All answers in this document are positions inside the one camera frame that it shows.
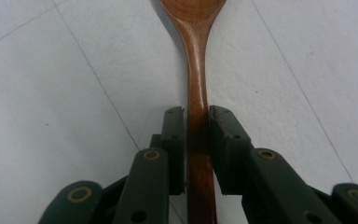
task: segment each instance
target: white floor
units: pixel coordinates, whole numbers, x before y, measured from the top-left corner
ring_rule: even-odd
[[[126,175],[186,106],[186,58],[156,0],[0,0],[0,224],[36,223],[77,180]],[[358,183],[358,1],[227,1],[207,49],[210,105],[311,186]],[[219,223],[246,223],[221,196]],[[184,196],[170,223],[186,223]]]

